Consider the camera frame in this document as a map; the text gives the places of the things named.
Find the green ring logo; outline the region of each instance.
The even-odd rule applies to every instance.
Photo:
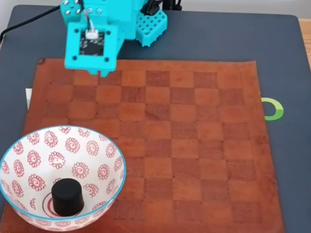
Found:
[[[284,115],[284,108],[282,104],[272,98],[261,98],[261,101],[271,103],[276,109],[276,113],[273,116],[265,116],[265,120],[272,121],[272,120],[278,120]]]

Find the leather chessboard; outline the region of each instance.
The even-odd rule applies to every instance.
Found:
[[[95,129],[120,147],[123,190],[105,233],[282,233],[255,62],[119,61],[107,78],[37,67],[24,133]],[[41,233],[6,205],[1,231]]]

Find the black cylinder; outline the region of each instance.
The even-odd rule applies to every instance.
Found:
[[[74,179],[62,179],[52,187],[52,199],[55,212],[63,217],[73,216],[84,207],[82,187]]]

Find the wooden surface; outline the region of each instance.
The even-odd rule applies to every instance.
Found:
[[[311,63],[311,19],[300,19],[299,22],[306,45],[309,63]]]

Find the blue rim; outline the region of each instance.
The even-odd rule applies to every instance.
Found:
[[[40,130],[36,130],[36,131],[33,131],[25,136],[23,136],[22,138],[20,138],[19,140],[17,140],[15,143],[13,143],[10,148],[5,152],[4,156],[2,157],[1,161],[0,161],[0,165],[2,166],[2,163],[6,157],[6,155],[8,154],[8,152],[14,147],[14,145],[21,141],[22,139],[24,139],[25,137],[31,135],[32,133],[34,132],[40,132],[40,131],[43,131],[43,130],[46,130],[46,129],[53,129],[53,128],[59,128],[59,127],[71,127],[71,128],[80,128],[80,129],[87,129],[87,130],[91,130],[91,129],[88,129],[88,128],[85,128],[85,127],[78,127],[78,126],[72,126],[72,125],[59,125],[59,126],[52,126],[52,127],[46,127],[46,128],[43,128],[43,129],[40,129]],[[62,217],[62,218],[48,218],[48,217],[40,217],[40,216],[37,216],[37,215],[33,215],[33,214],[30,214],[22,209],[20,209],[19,207],[17,207],[14,203],[12,203],[6,196],[5,192],[3,191],[3,188],[2,188],[2,184],[0,185],[0,191],[2,193],[2,195],[4,196],[4,198],[6,199],[6,201],[11,205],[13,206],[14,209],[22,212],[23,214],[27,215],[27,216],[31,216],[31,217],[34,217],[34,218],[38,218],[40,220],[46,220],[46,221],[68,221],[68,220],[77,220],[77,219],[81,219],[81,218],[84,218],[84,217],[88,217],[90,215],[93,215],[95,214],[96,212],[98,211],[101,211],[102,209],[106,208],[110,203],[111,201],[115,200],[117,198],[117,196],[119,195],[119,193],[121,192],[122,188],[123,188],[123,185],[124,185],[124,182],[126,180],[126,163],[125,163],[125,158],[121,152],[121,150],[119,149],[119,147],[108,137],[106,137],[105,135],[103,135],[102,133],[100,132],[97,132],[95,130],[91,130],[92,132],[95,132],[95,133],[98,133],[99,135],[107,138],[113,145],[115,145],[115,147],[117,148],[118,152],[120,153],[122,159],[123,159],[123,164],[124,164],[124,179],[117,191],[117,193],[109,200],[107,201],[107,203],[105,205],[103,205],[102,207],[92,211],[92,212],[89,212],[85,215],[81,215],[81,216],[77,216],[77,217]]]

